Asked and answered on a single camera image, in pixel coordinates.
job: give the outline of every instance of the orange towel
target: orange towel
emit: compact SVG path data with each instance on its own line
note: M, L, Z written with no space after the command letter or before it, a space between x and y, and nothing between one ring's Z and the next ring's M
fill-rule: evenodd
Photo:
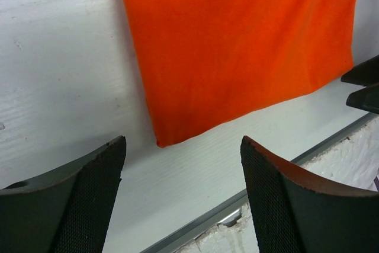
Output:
M355 0L124 0L161 147L352 67Z

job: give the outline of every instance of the black object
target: black object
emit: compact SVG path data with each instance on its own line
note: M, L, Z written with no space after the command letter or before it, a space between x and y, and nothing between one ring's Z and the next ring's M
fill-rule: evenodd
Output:
M379 114L379 56L355 66L341 81L366 87L350 94L347 106Z
M1 253L100 253L126 155L118 137L0 190Z
M379 194L313 174L244 137L260 253L379 252Z

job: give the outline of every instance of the black mesh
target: black mesh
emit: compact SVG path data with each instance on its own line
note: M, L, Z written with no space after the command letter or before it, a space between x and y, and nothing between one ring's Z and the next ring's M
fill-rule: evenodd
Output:
M109 146L78 174L52 253L100 253L125 159L125 141Z
M303 253L282 176L244 138L243 171L260 253Z

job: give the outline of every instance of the fabric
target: fabric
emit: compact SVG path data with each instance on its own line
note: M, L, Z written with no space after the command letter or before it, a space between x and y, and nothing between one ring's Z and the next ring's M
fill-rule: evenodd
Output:
M124 0L157 144L308 94L352 67L355 0Z

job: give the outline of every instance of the white shelf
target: white shelf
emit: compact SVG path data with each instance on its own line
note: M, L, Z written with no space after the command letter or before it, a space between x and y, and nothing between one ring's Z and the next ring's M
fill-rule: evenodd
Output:
M358 8L360 62L379 51L379 5ZM242 190L244 134L293 159L364 114L336 81L159 149L121 0L0 0L0 28L0 188L125 135L106 253L139 252Z

